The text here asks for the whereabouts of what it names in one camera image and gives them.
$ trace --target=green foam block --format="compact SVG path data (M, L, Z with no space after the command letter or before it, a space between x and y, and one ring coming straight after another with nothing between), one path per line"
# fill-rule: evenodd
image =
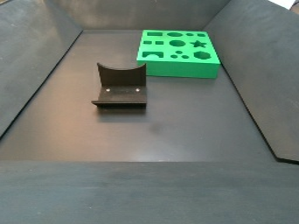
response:
M221 68L206 31L145 30L137 61L154 76L217 78Z

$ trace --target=star-shaped hole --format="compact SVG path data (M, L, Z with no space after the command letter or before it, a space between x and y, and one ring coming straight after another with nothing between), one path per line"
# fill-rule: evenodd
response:
M203 47L203 48L206 48L206 45L207 45L207 43L202 43L199 40L197 40L195 42L191 42L193 43L193 45L194 45L194 47Z

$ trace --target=black plastic holder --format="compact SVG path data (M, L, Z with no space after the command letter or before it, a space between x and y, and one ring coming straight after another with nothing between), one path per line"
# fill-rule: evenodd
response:
M133 69L115 69L98 63L102 83L99 107L146 107L146 64Z

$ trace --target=circular hole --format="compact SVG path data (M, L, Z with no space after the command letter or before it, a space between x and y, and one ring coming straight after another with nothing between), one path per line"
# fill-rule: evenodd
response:
M183 41L181 41L181 40L173 40L173 41L170 42L170 45L171 45L171 46L185 46L186 43L185 43Z
M182 36L182 34L179 32L169 32L167 35L171 36L171 37L181 37Z

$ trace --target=hexagon-shaped hole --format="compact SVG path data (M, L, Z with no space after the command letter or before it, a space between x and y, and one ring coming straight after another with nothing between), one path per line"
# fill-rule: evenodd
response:
M195 52L194 57L199 60L207 60L211 58L211 55L207 52Z

